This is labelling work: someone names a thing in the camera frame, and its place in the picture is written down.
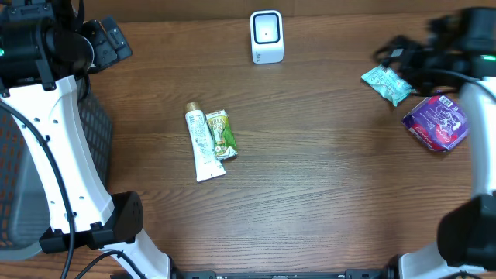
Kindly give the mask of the green yellow snack pack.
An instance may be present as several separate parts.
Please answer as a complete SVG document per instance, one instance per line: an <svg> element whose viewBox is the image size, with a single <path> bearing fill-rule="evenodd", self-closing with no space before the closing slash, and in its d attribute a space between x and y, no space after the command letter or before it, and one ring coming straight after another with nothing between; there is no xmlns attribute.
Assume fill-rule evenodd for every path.
<svg viewBox="0 0 496 279"><path fill-rule="evenodd" d="M214 140L215 156L218 160L227 160L238 155L236 140L225 110L211 112L206 120Z"/></svg>

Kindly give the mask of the purple pad package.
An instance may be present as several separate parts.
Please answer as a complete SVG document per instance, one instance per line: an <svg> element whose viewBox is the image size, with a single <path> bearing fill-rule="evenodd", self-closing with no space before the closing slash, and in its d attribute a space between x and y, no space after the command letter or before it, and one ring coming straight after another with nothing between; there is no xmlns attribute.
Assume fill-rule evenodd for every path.
<svg viewBox="0 0 496 279"><path fill-rule="evenodd" d="M422 100L402 119L402 124L436 152L451 151L470 133L466 114L445 95Z"/></svg>

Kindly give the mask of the teal wipes pack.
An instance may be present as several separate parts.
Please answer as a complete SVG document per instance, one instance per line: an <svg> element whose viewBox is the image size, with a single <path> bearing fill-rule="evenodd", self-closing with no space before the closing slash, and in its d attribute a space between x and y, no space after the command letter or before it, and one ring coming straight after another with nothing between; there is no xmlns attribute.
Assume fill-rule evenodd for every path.
<svg viewBox="0 0 496 279"><path fill-rule="evenodd" d="M415 89L400 78L392 69L378 65L361 76L361 79L371 86L382 98L397 107Z"/></svg>

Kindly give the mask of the white tube gold cap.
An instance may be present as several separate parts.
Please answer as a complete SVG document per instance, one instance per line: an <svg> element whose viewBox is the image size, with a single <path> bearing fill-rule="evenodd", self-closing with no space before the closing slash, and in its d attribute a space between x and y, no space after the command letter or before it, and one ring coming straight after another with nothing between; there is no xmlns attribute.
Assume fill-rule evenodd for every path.
<svg viewBox="0 0 496 279"><path fill-rule="evenodd" d="M186 104L185 119L195 160L196 181L203 182L225 175L226 170L215 156L215 144L206 122L205 113L197 102Z"/></svg>

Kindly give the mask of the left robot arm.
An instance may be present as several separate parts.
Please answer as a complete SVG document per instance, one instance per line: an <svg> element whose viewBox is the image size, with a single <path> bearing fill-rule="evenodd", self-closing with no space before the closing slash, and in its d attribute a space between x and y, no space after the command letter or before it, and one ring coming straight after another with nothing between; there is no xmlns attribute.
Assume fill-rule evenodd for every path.
<svg viewBox="0 0 496 279"><path fill-rule="evenodd" d="M105 189L79 114L79 86L131 54L115 20L88 21L83 4L2 3L1 107L21 129L46 195L43 252L72 257L86 246L130 277L169 278L171 259L146 233L139 195Z"/></svg>

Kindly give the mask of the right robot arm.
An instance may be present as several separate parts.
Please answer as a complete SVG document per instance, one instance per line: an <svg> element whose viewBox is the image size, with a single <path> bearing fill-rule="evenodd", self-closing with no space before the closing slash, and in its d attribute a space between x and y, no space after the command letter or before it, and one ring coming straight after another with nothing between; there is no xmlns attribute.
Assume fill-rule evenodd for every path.
<svg viewBox="0 0 496 279"><path fill-rule="evenodd" d="M426 44L396 36L376 50L422 97L451 87L469 120L472 192L445 215L436 242L391 258L382 278L477 278L495 269L495 9L469 7L433 19Z"/></svg>

